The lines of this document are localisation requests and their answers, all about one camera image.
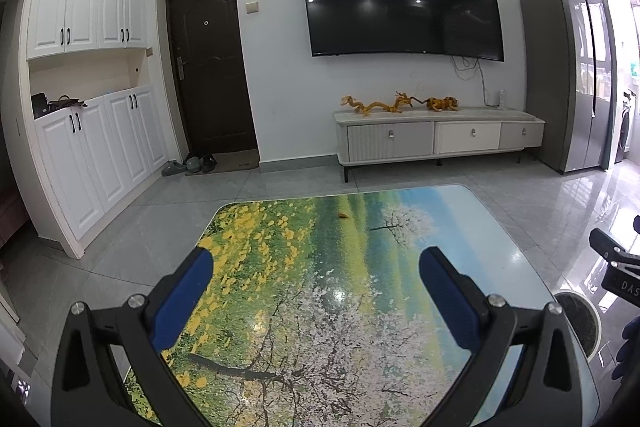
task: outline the television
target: television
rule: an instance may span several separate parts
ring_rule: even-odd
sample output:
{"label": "television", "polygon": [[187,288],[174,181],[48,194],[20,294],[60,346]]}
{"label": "television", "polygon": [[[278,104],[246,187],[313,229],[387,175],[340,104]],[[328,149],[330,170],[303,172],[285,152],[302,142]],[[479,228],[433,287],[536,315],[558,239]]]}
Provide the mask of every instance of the television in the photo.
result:
{"label": "television", "polygon": [[504,60],[497,0],[306,0],[313,56],[421,53]]}

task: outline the gray refrigerator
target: gray refrigerator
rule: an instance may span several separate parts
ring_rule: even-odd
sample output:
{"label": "gray refrigerator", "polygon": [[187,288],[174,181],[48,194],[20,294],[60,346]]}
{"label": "gray refrigerator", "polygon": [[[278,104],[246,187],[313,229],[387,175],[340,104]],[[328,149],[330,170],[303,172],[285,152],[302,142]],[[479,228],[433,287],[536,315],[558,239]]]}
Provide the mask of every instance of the gray refrigerator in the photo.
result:
{"label": "gray refrigerator", "polygon": [[520,0],[527,112],[545,123],[534,154],[558,172],[599,166],[607,140],[611,53],[601,0]]}

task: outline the cable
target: cable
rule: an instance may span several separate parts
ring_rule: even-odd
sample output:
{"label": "cable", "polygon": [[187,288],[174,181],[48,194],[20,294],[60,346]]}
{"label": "cable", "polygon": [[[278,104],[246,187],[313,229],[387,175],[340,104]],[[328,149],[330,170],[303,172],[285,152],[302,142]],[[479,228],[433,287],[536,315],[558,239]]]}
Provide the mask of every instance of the cable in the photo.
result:
{"label": "cable", "polygon": [[[476,76],[476,71],[480,71],[480,78],[482,79],[482,101],[484,102],[484,105],[486,107],[498,107],[497,105],[491,105],[490,103],[486,103],[486,88],[484,87],[484,71],[482,71],[482,66],[480,64],[480,59],[476,58],[476,61],[474,62],[473,66],[471,65],[471,62],[469,62],[469,60],[466,57],[460,57],[462,58],[462,64],[463,64],[463,68],[459,68],[458,65],[456,64],[456,59],[453,57],[453,55],[451,55],[451,64],[453,64],[453,70],[456,73],[456,76],[460,79],[463,80],[464,82],[468,82],[470,81],[473,77]],[[463,78],[462,76],[460,76],[460,73],[463,73],[465,71],[473,71],[474,74],[472,74],[470,77],[468,78]]]}

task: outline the white tv cabinet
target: white tv cabinet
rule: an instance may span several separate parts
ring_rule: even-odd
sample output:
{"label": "white tv cabinet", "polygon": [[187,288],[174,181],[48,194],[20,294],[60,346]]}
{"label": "white tv cabinet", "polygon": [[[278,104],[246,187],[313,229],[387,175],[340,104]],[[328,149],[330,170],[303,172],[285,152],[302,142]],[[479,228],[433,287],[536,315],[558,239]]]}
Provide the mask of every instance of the white tv cabinet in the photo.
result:
{"label": "white tv cabinet", "polygon": [[352,110],[334,113],[338,133],[338,161],[357,165],[447,158],[539,147],[545,122],[514,109],[461,107],[435,112],[426,108],[402,113]]}

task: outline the metal bolt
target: metal bolt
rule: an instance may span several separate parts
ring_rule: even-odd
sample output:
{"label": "metal bolt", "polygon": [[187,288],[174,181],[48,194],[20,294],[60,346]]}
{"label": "metal bolt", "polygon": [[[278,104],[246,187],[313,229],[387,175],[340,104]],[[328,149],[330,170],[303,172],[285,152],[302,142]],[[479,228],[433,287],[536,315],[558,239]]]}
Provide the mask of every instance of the metal bolt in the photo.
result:
{"label": "metal bolt", "polygon": [[71,313],[74,315],[79,315],[84,311],[84,302],[74,302],[71,305]]}
{"label": "metal bolt", "polygon": [[140,306],[142,306],[144,303],[145,303],[145,296],[140,295],[139,293],[136,293],[135,295],[130,296],[129,299],[127,300],[127,304],[131,308],[140,308]]}
{"label": "metal bolt", "polygon": [[495,293],[492,293],[486,299],[494,308],[502,308],[505,304],[507,304],[507,301],[504,300],[504,297],[502,297],[502,295],[498,295]]}
{"label": "metal bolt", "polygon": [[546,305],[546,309],[548,309],[554,315],[559,315],[562,313],[562,306],[557,302],[549,302],[549,304]]}

